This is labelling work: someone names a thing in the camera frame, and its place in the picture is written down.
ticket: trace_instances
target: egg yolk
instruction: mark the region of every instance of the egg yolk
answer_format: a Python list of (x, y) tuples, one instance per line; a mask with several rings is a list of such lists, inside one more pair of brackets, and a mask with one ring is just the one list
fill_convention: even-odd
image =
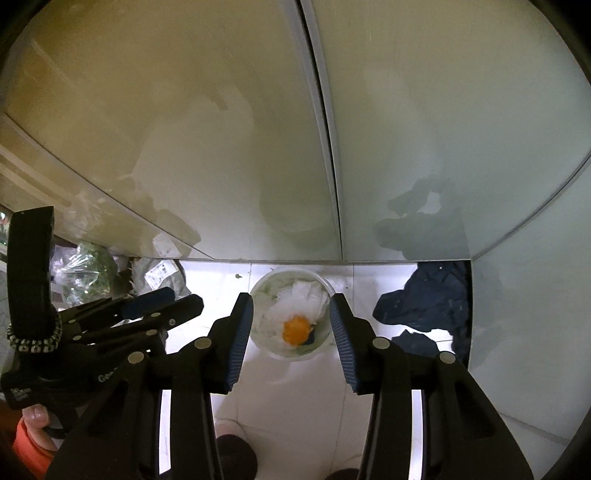
[(310, 336), (312, 325), (304, 315), (294, 315), (283, 324), (283, 339), (291, 346), (302, 345)]

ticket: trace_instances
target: black and white strap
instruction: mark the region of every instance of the black and white strap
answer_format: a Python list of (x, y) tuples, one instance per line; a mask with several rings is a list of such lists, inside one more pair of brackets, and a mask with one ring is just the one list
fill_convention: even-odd
[(50, 353), (53, 352), (61, 340), (61, 320), (56, 318), (56, 326), (49, 338), (43, 340), (31, 340), (28, 338), (18, 338), (12, 332), (12, 323), (8, 325), (6, 337), (10, 346), (18, 352), (23, 353)]

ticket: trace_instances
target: white tissue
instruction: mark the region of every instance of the white tissue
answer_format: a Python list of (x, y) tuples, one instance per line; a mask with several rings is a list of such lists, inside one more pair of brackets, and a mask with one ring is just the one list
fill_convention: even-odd
[(308, 318), (311, 325), (316, 325), (326, 311), (328, 298), (320, 283), (296, 280), (293, 285), (277, 292), (275, 303), (270, 297), (262, 299), (268, 307), (263, 310), (258, 330), (267, 338), (287, 345), (283, 341), (283, 324), (299, 314)]

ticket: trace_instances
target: metal rivet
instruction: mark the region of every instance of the metal rivet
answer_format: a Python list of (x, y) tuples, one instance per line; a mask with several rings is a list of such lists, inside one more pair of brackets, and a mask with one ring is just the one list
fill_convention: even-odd
[(142, 360), (144, 360), (144, 354), (142, 352), (133, 352), (129, 354), (129, 357), (127, 357), (127, 361), (130, 364), (138, 364)]
[(456, 356), (451, 352), (441, 352), (439, 354), (439, 360), (441, 360), (444, 364), (451, 365), (456, 361)]
[(200, 350), (205, 350), (206, 348), (211, 347), (212, 341), (208, 337), (199, 337), (195, 340), (195, 348), (199, 348)]
[(390, 340), (386, 337), (376, 337), (371, 343), (374, 347), (379, 348), (380, 350), (386, 350), (386, 348), (390, 346)]

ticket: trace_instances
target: glossy cabinet surface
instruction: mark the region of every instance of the glossy cabinet surface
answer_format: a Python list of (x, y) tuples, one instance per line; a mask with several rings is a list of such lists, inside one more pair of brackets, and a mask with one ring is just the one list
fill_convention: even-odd
[(280, 2), (53, 0), (15, 47), (6, 112), (211, 257), (340, 260), (294, 38)]
[(10, 120), (0, 118), (0, 203), (12, 211), (55, 208), (55, 233), (144, 257), (207, 258), (62, 165)]
[(591, 87), (527, 0), (311, 0), (348, 261), (472, 258), (591, 148)]
[(495, 407), (571, 439), (591, 407), (591, 169), (473, 263), (470, 371)]

